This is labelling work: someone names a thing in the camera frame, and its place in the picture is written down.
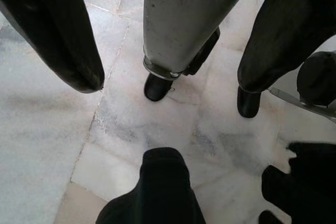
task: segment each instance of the marble floor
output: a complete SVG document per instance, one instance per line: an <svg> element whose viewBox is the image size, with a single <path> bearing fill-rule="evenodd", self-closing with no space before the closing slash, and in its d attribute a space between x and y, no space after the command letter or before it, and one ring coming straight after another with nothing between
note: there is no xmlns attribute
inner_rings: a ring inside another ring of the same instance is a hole
<svg viewBox="0 0 336 224"><path fill-rule="evenodd" d="M197 75L158 103L143 95L143 0L85 1L106 73L94 94L63 83L0 15L0 223L94 223L160 146L184 156L208 224L257 223L265 209L290 223L263 200L260 175L289 169L290 142L336 142L336 125L268 92L254 119L239 116L236 71L263 0L240 0ZM275 85L295 90L293 74Z"/></svg>

